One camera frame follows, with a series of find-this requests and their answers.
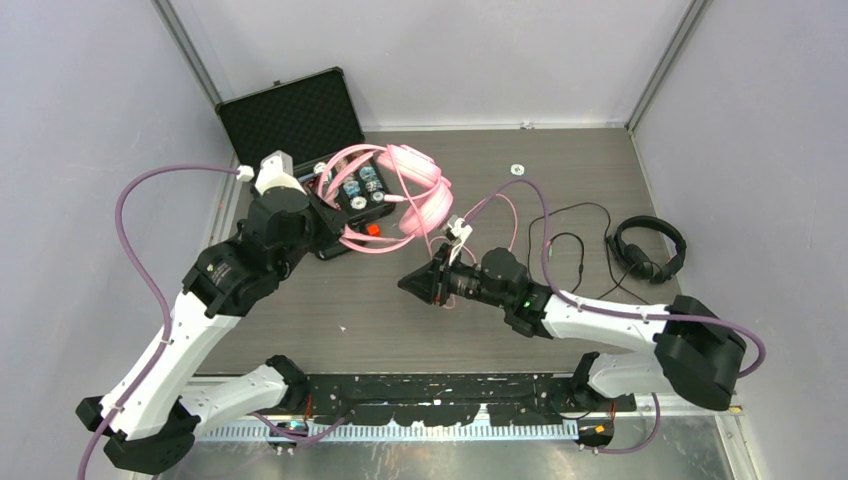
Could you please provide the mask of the pink headphones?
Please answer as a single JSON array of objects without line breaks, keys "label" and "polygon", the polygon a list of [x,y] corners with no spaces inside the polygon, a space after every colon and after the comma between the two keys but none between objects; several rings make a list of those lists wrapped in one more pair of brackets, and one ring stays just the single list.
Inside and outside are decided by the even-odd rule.
[{"label": "pink headphones", "polygon": [[400,250],[419,238],[428,240],[429,234],[449,216],[453,205],[451,181],[432,158],[407,145],[356,144],[340,150],[326,162],[318,180],[317,196],[333,204],[345,177],[370,159],[398,179],[401,193],[388,195],[387,201],[408,205],[398,223],[404,236],[373,237],[347,227],[339,243],[355,252],[377,255]]}]

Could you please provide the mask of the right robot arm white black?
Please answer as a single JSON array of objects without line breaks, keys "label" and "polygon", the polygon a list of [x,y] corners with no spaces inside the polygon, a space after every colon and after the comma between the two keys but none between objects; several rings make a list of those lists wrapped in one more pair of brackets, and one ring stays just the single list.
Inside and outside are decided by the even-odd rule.
[{"label": "right robot arm white black", "polygon": [[675,393],[713,411],[729,408],[747,344],[699,300],[678,295],[669,305],[586,299],[537,283],[505,248],[466,265],[443,245],[430,262],[402,277],[400,289],[443,306],[454,297],[500,308],[516,333],[582,339],[621,348],[589,352],[570,381],[580,410],[630,394]]}]

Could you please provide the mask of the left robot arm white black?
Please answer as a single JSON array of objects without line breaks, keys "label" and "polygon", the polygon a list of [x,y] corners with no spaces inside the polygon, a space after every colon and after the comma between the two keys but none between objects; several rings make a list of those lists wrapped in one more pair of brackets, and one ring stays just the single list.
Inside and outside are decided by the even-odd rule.
[{"label": "left robot arm white black", "polygon": [[116,468],[157,475],[221,425],[265,409],[293,414],[305,405],[309,380],[284,355],[200,392],[185,388],[212,348],[305,255],[335,243],[345,221],[311,193],[273,187],[252,201],[236,236],[200,253],[183,279],[170,325],[119,385],[76,409],[88,430],[106,438],[104,453]]}]

